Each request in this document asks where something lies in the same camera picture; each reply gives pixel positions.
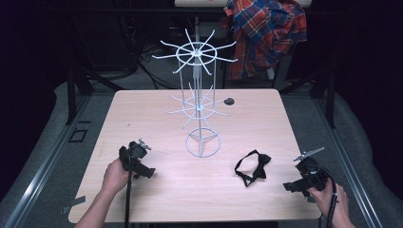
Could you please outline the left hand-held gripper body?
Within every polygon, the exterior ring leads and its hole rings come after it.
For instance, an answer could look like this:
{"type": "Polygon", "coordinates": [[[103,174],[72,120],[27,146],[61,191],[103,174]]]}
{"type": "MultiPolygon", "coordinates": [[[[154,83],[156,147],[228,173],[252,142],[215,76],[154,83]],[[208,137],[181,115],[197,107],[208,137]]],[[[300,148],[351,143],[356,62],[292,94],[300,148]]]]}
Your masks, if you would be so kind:
{"type": "Polygon", "coordinates": [[[119,149],[119,159],[125,171],[132,170],[136,173],[138,167],[147,167],[141,163],[141,159],[147,154],[148,146],[143,141],[130,142],[128,147],[119,149]]]}

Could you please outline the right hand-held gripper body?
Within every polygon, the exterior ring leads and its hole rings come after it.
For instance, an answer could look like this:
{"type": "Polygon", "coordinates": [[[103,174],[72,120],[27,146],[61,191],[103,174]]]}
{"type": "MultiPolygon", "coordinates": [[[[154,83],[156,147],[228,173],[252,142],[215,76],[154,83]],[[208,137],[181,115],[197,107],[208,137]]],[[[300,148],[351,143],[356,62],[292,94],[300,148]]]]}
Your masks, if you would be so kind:
{"type": "Polygon", "coordinates": [[[325,189],[325,182],[328,180],[329,175],[312,158],[313,155],[323,150],[324,147],[320,147],[303,152],[299,157],[295,158],[295,162],[297,162],[296,169],[301,175],[301,179],[296,181],[299,183],[299,189],[304,197],[309,196],[309,188],[314,187],[318,191],[325,189]]]}

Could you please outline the black bow tie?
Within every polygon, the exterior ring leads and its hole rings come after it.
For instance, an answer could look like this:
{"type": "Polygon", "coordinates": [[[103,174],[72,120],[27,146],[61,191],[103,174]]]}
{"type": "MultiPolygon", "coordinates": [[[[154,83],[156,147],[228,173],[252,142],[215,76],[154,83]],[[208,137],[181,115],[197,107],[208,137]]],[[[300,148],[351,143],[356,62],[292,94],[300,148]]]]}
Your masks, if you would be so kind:
{"type": "Polygon", "coordinates": [[[266,154],[260,154],[258,150],[253,150],[249,152],[246,156],[244,156],[242,159],[240,159],[235,168],[235,174],[241,177],[243,184],[248,187],[251,183],[256,181],[257,179],[265,179],[266,178],[266,172],[264,170],[264,166],[268,164],[272,158],[266,154]],[[242,172],[239,171],[240,165],[243,162],[244,159],[251,157],[252,155],[256,155],[258,157],[258,165],[253,171],[251,176],[248,176],[242,172]]]}

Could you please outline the white wire display rack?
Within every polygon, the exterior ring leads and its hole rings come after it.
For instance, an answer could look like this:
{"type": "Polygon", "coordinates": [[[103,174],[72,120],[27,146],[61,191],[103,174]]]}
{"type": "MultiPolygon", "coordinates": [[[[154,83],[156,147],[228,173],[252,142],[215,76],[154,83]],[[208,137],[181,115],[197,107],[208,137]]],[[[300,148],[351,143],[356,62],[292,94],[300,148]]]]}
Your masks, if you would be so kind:
{"type": "Polygon", "coordinates": [[[225,98],[216,98],[217,63],[236,62],[236,59],[220,57],[219,51],[231,48],[235,43],[215,47],[210,42],[216,33],[214,29],[204,40],[197,30],[194,37],[189,35],[187,29],[184,31],[187,38],[185,44],[174,45],[162,41],[164,46],[174,48],[175,52],[164,56],[153,55],[153,58],[177,60],[178,66],[173,74],[178,74],[180,77],[181,96],[171,98],[181,102],[182,107],[169,111],[169,114],[182,113],[186,116],[187,121],[182,128],[194,125],[194,129],[185,137],[185,149],[197,158],[208,158],[221,149],[221,136],[211,127],[209,119],[215,114],[226,116],[226,113],[217,110],[217,105],[225,101],[225,98]]]}

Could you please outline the person's left hand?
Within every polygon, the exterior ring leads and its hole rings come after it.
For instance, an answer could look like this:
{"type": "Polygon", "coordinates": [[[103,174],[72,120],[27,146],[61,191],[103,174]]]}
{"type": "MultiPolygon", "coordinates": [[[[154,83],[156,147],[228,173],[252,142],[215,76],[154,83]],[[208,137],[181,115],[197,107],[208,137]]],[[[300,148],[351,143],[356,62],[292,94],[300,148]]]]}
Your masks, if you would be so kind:
{"type": "Polygon", "coordinates": [[[124,170],[119,159],[111,162],[104,174],[102,191],[109,195],[116,195],[126,185],[128,172],[124,170]]]}

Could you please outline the grey tape strip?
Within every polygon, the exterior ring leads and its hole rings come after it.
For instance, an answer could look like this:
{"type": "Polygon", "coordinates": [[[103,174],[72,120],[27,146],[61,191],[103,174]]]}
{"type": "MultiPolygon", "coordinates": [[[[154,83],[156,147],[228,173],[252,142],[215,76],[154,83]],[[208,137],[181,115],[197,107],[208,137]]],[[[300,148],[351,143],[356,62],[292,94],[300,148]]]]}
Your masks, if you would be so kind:
{"type": "Polygon", "coordinates": [[[72,200],[72,201],[69,203],[69,205],[63,206],[63,207],[61,208],[61,214],[62,214],[62,215],[68,214],[69,211],[71,210],[71,208],[72,208],[73,206],[76,206],[76,205],[78,205],[78,204],[84,203],[85,201],[86,201],[86,197],[85,197],[85,196],[81,196],[81,197],[79,197],[79,198],[77,198],[77,199],[72,200]]]}

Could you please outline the black metal stand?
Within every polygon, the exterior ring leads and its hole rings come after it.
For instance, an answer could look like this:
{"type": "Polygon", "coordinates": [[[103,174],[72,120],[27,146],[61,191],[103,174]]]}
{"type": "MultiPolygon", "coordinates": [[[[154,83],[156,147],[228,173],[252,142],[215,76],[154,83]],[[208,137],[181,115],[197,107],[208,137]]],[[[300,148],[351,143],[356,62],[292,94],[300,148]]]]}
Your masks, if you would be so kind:
{"type": "Polygon", "coordinates": [[[280,94],[288,94],[308,82],[313,82],[309,92],[312,99],[326,98],[325,119],[330,127],[335,128],[334,111],[336,98],[336,76],[330,69],[320,69],[311,75],[291,83],[279,91],[280,94]]]}
{"type": "Polygon", "coordinates": [[[71,124],[77,116],[76,92],[79,91],[84,96],[91,96],[93,94],[94,88],[89,81],[90,79],[93,79],[114,91],[123,90],[121,86],[112,83],[107,78],[93,70],[83,66],[71,69],[67,74],[67,124],[71,124]]]}

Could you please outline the red blue plaid shirt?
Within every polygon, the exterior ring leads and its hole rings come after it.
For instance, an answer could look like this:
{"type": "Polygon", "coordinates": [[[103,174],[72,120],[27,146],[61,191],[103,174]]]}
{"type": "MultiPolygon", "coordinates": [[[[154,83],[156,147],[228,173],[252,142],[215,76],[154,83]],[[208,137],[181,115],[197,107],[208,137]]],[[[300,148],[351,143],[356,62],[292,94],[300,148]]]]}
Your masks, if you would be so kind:
{"type": "Polygon", "coordinates": [[[236,42],[231,80],[265,73],[291,45],[307,40],[306,15],[296,0],[228,0],[224,10],[232,20],[236,42]]]}

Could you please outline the aluminium floor rail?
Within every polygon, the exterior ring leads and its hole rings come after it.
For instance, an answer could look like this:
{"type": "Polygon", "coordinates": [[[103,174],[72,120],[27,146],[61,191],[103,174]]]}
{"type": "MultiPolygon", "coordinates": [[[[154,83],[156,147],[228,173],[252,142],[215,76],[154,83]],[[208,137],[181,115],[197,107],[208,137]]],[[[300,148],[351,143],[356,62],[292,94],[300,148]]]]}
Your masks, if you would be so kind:
{"type": "Polygon", "coordinates": [[[365,219],[369,228],[384,228],[380,217],[374,209],[374,205],[371,203],[369,195],[364,188],[362,181],[359,179],[358,174],[345,150],[345,147],[339,138],[335,128],[332,128],[328,123],[325,115],[325,106],[321,100],[313,100],[313,104],[318,112],[318,115],[324,124],[327,133],[330,135],[335,147],[336,157],[338,164],[340,165],[343,175],[346,178],[349,186],[353,192],[355,201],[361,211],[363,218],[365,219]]]}
{"type": "Polygon", "coordinates": [[[91,96],[79,98],[76,116],[70,124],[66,124],[67,101],[57,98],[48,123],[22,171],[0,201],[0,228],[22,227],[59,161],[67,145],[67,138],[73,134],[75,125],[85,113],[91,99],[91,96]]]}

